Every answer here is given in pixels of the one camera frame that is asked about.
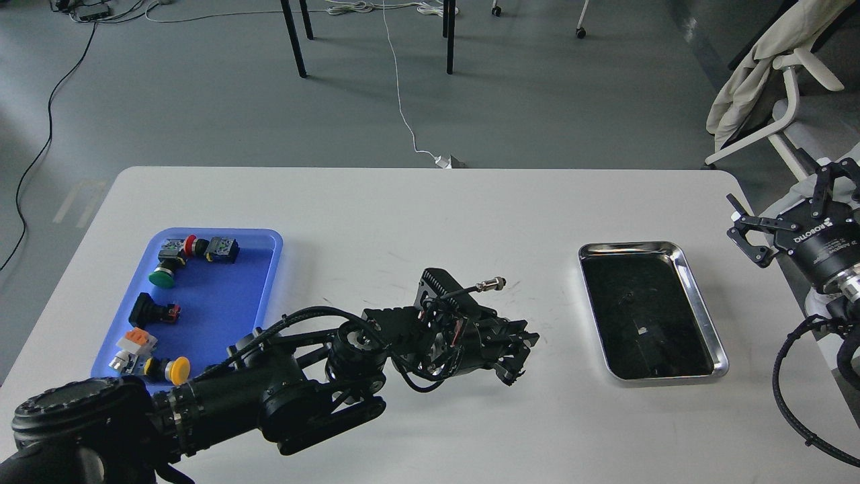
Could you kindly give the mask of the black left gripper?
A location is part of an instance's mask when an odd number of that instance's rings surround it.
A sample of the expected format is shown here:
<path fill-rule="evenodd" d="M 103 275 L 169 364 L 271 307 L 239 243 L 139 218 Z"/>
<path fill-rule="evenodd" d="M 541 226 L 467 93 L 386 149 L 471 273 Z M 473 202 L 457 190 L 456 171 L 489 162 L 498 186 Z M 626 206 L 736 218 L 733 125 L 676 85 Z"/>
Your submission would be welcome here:
<path fill-rule="evenodd" d="M 527 330 L 527 321 L 486 317 L 438 315 L 442 363 L 438 376 L 461 376 L 474 370 L 494 370 L 499 380 L 512 386 L 524 374 L 524 364 L 540 334 Z"/>

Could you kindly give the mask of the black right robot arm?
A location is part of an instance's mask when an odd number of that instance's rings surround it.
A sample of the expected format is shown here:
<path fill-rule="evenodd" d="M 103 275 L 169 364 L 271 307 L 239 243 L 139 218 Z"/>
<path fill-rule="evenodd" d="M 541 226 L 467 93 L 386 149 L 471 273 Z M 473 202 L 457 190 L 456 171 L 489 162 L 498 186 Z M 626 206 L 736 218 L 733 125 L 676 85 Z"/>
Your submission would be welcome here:
<path fill-rule="evenodd" d="M 727 236 L 756 266 L 765 268 L 775 257 L 785 257 L 808 280 L 808 316 L 778 350 L 772 392 L 783 418 L 805 444 L 857 466 L 856 456 L 819 437 L 792 413 L 781 389 L 783 361 L 807 333 L 815 335 L 842 389 L 858 388 L 858 187 L 850 189 L 849 184 L 858 184 L 858 162 L 843 157 L 820 163 L 804 193 L 784 199 L 768 216 L 749 214 L 728 195 L 734 214 Z"/>

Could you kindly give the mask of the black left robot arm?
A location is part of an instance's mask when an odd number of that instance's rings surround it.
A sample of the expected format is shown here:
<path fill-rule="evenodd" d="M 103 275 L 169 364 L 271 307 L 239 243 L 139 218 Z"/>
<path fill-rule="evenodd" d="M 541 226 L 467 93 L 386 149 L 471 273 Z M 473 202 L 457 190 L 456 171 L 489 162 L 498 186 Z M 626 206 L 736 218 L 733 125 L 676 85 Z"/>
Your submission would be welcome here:
<path fill-rule="evenodd" d="M 464 288 L 427 268 L 411 306 L 283 315 L 168 391 L 149 393 L 137 376 L 47 389 L 15 408 L 17 450 L 2 462 L 2 482 L 188 483 L 175 468 L 182 456 L 255 429 L 295 454 L 381 416 L 387 362 L 420 393 L 474 370 L 512 385 L 540 335 L 472 298 L 505 285 Z"/>

